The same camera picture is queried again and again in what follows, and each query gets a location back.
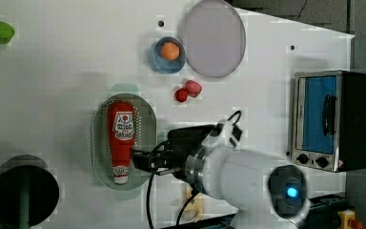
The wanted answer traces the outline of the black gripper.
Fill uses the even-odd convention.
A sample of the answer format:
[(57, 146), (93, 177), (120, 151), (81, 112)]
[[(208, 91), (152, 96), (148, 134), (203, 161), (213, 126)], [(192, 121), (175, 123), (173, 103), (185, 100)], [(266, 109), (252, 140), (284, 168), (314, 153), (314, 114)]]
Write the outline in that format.
[(167, 139), (152, 150), (132, 150), (132, 163), (136, 169), (158, 176), (172, 174), (186, 180), (186, 162), (200, 149), (202, 141), (212, 131), (214, 125), (200, 125), (173, 129)]

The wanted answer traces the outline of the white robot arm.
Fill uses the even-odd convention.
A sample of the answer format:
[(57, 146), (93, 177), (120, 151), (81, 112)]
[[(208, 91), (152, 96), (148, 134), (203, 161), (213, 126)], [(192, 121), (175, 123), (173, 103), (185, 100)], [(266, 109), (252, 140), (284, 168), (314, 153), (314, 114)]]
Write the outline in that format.
[(149, 151), (132, 149), (132, 163), (237, 208), (233, 229), (298, 229), (310, 210), (306, 177), (284, 158), (240, 148), (240, 136), (231, 120), (174, 129)]

